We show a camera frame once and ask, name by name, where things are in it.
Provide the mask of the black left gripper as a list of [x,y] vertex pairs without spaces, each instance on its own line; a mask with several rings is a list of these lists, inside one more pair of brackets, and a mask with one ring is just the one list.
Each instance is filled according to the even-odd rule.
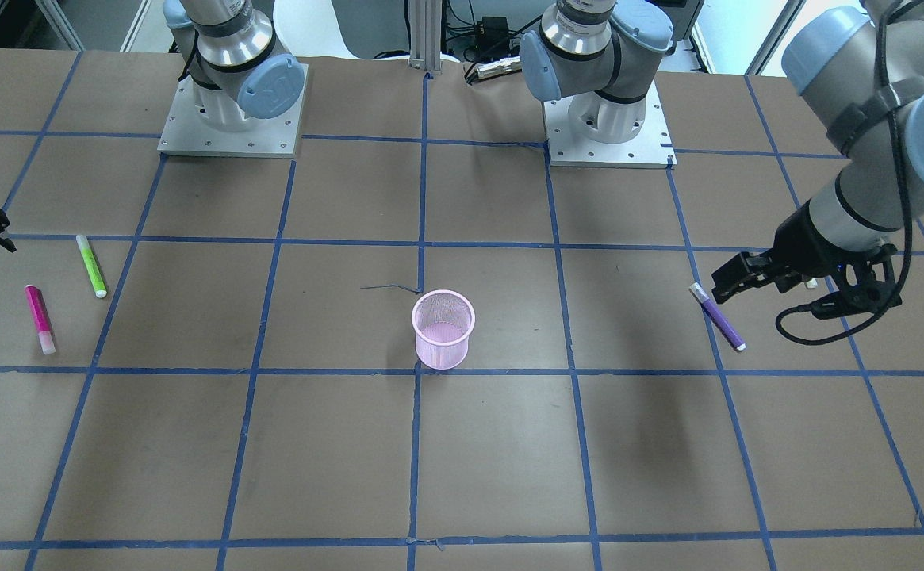
[[878,313],[903,304],[896,293],[893,243],[875,243],[868,249],[849,251],[820,235],[812,221],[810,206],[804,205],[776,230],[773,248],[762,253],[740,252],[711,272],[712,299],[725,304],[745,290],[775,286],[787,293],[796,286],[819,288],[819,279],[830,276],[838,291],[806,305],[787,308],[780,317],[809,313],[814,318],[838,318]]

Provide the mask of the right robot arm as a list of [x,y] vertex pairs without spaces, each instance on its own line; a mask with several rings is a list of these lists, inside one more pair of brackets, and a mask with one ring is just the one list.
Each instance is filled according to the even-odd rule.
[[0,50],[9,232],[270,238],[288,206],[307,68],[251,1],[167,1],[174,55]]

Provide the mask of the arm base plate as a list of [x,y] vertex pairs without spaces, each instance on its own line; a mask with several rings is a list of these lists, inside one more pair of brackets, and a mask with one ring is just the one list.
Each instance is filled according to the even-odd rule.
[[599,94],[544,102],[550,163],[560,167],[667,169],[678,163],[657,84],[624,105]]
[[294,159],[303,107],[305,91],[276,118],[251,118],[228,94],[186,77],[176,88],[157,151],[194,158]]

